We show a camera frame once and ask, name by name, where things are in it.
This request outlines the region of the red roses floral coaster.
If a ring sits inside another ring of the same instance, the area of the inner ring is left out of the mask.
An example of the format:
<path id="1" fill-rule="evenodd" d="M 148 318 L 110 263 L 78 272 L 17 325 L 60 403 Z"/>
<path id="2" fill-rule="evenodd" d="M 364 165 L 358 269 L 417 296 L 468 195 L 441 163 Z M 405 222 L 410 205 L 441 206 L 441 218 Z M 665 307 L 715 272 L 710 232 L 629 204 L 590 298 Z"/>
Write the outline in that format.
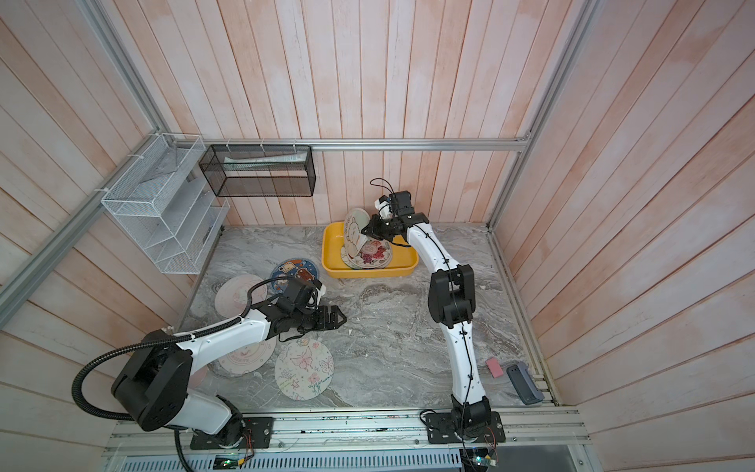
<path id="1" fill-rule="evenodd" d="M 342 251 L 343 247 L 340 251 L 341 259 L 350 269 L 386 269 L 393 257 L 389 242 L 379 240 L 368 241 L 355 259 L 342 255 Z"/>

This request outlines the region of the yellow plastic storage box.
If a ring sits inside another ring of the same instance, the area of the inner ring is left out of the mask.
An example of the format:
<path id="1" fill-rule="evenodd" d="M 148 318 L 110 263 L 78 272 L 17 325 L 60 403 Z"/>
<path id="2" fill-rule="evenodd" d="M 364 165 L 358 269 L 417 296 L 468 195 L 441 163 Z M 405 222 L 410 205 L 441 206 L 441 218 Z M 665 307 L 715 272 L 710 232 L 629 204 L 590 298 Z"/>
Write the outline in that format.
<path id="1" fill-rule="evenodd" d="M 340 221 L 326 226 L 324 238 L 322 238 L 322 267 L 332 278 L 408 277 L 412 275 L 420 262 L 414 249 L 393 246 L 392 258 L 386 267 L 381 269 L 351 269 L 342 260 L 341 251 L 343 247 L 344 223 Z"/>

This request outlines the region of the alpaca cartoon coaster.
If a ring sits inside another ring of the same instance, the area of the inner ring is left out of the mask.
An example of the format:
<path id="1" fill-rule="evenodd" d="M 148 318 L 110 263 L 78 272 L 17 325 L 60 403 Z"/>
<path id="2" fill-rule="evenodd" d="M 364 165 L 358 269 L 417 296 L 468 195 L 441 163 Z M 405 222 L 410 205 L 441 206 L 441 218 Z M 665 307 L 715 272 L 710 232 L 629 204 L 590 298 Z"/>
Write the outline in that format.
<path id="1" fill-rule="evenodd" d="M 355 259 L 369 238 L 362 230 L 369 225 L 371 216 L 363 208 L 352 208 L 344 220 L 342 255 Z"/>

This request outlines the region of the butterfly floral coaster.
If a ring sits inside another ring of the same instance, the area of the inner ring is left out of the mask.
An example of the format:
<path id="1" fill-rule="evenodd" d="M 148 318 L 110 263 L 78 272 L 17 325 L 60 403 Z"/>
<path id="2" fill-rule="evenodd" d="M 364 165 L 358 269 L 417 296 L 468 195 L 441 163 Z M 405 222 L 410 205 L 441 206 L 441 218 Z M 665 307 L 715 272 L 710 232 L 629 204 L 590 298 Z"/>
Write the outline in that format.
<path id="1" fill-rule="evenodd" d="M 334 359 L 324 342 L 299 338 L 287 342 L 279 354 L 274 376 L 288 398 L 306 401 L 321 395 L 334 374 Z"/>

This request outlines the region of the white pink bow coaster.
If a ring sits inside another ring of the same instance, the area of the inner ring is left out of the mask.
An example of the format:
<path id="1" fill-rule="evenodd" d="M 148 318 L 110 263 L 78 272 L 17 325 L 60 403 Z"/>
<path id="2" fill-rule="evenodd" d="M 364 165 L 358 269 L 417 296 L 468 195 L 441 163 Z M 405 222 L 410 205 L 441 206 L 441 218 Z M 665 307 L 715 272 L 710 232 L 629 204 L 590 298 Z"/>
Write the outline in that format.
<path id="1" fill-rule="evenodd" d="M 232 376 L 251 374 L 271 359 L 277 340 L 268 339 L 239 348 L 217 360 L 217 365 Z"/>

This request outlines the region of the pink kitty coaster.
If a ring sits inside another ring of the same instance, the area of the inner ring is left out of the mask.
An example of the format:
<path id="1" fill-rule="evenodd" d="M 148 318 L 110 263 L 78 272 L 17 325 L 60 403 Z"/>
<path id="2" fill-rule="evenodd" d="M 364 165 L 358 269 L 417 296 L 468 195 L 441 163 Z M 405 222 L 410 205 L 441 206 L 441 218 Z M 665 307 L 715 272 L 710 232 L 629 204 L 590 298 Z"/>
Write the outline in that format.
<path id="1" fill-rule="evenodd" d="M 226 281 L 216 292 L 214 307 L 222 318 L 234 318 L 240 315 L 248 303 L 249 289 L 263 280 L 257 275 L 237 275 Z"/>

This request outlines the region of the blue bears cartoon coaster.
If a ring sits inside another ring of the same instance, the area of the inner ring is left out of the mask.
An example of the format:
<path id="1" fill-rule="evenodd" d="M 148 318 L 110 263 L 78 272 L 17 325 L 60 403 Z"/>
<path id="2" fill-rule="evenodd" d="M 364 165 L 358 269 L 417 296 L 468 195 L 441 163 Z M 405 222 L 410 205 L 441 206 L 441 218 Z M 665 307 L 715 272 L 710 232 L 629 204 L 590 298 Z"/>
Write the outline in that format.
<path id="1" fill-rule="evenodd" d="M 273 279 L 269 283 L 269 294 L 283 293 L 288 284 L 287 280 L 282 279 L 283 277 L 297 277 L 302 280 L 312 281 L 318 279 L 319 275 L 320 271 L 317 265 L 309 259 L 298 258 L 283 261 L 274 268 L 269 276 Z"/>

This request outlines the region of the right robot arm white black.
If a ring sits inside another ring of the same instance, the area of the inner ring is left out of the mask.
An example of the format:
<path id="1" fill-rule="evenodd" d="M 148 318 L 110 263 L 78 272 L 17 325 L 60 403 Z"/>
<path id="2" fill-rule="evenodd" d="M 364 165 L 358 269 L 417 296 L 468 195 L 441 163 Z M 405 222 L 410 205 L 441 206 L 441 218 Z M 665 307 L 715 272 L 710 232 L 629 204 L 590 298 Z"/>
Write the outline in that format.
<path id="1" fill-rule="evenodd" d="M 481 435 L 491 426 L 493 412 L 474 351 L 476 293 L 471 265 L 461 265 L 450 256 L 422 214 L 392 218 L 374 214 L 362 233 L 389 242 L 401 236 L 428 269 L 428 310 L 442 329 L 450 359 L 453 428 L 464 440 Z"/>

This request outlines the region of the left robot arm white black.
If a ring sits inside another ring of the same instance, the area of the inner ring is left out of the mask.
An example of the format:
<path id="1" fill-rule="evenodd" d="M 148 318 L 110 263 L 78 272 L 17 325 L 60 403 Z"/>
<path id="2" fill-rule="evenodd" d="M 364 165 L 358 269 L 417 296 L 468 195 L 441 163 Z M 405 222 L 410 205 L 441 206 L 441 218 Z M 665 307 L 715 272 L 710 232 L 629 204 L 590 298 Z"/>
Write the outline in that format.
<path id="1" fill-rule="evenodd" d="M 347 321 L 338 306 L 320 302 L 326 289 L 318 279 L 285 280 L 283 293 L 260 302 L 249 299 L 241 313 L 231 319 L 184 334 L 156 330 L 137 344 L 98 356 L 74 377 L 74 403 L 94 417 L 134 421 L 145 432 L 161 428 L 193 430 L 214 438 L 222 448 L 235 448 L 245 437 L 243 414 L 220 395 L 208 396 L 191 389 L 192 375 L 251 344 L 287 332 L 299 338 L 309 332 L 338 330 Z M 111 393 L 124 410 L 96 407 L 85 397 L 86 378 L 120 356 L 129 360 L 115 378 Z"/>

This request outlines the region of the pink pencil cup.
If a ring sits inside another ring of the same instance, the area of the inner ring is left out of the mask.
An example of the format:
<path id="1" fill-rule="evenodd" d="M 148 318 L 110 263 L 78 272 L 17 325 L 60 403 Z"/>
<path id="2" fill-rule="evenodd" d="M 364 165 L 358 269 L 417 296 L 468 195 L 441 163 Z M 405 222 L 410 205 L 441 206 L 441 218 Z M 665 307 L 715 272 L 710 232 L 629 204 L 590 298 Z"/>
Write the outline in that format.
<path id="1" fill-rule="evenodd" d="M 208 367 L 204 366 L 201 369 L 198 369 L 196 373 L 194 373 L 189 380 L 189 389 L 198 389 L 204 380 L 206 379 L 206 376 L 208 375 Z"/>

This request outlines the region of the pink eraser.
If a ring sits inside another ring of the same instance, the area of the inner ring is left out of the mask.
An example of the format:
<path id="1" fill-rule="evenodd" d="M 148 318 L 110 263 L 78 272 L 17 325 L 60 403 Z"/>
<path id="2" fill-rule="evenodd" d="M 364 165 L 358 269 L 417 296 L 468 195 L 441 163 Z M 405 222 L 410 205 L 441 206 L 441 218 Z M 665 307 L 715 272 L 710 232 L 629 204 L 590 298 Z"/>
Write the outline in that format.
<path id="1" fill-rule="evenodd" d="M 494 379 L 500 378 L 505 374 L 505 370 L 501 367 L 501 363 L 499 363 L 499 360 L 495 357 L 487 359 L 486 366 Z"/>

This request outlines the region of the grey rectangular device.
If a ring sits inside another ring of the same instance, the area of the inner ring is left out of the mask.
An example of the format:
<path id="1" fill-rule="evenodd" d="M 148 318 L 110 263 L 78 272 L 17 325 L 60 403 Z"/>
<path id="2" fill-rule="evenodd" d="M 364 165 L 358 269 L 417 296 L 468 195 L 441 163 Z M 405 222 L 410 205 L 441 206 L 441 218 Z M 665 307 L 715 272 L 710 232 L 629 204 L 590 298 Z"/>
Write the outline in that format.
<path id="1" fill-rule="evenodd" d="M 526 364 L 516 362 L 507 366 L 505 371 L 524 405 L 539 404 L 545 400 L 544 393 L 536 386 Z"/>

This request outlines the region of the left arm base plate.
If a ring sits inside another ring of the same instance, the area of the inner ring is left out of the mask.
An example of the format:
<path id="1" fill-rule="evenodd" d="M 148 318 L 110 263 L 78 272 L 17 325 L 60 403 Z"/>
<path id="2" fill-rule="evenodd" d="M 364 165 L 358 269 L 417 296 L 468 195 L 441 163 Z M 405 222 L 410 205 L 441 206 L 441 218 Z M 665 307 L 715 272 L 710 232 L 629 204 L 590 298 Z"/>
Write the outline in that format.
<path id="1" fill-rule="evenodd" d="M 194 432 L 191 450 L 265 450 L 273 435 L 273 417 L 232 418 L 215 435 Z"/>

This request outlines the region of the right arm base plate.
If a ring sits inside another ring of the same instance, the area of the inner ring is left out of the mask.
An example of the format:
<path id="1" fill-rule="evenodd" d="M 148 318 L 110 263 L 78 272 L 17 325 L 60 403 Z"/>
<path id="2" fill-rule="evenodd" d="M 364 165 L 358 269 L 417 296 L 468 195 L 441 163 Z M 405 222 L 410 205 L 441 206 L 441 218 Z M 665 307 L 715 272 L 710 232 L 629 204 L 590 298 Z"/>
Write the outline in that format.
<path id="1" fill-rule="evenodd" d="M 422 411 L 419 415 L 425 426 L 430 444 L 487 443 L 502 444 L 506 441 L 501 415 L 492 412 L 487 420 L 473 426 L 457 425 L 451 413 L 438 413 L 434 410 Z"/>

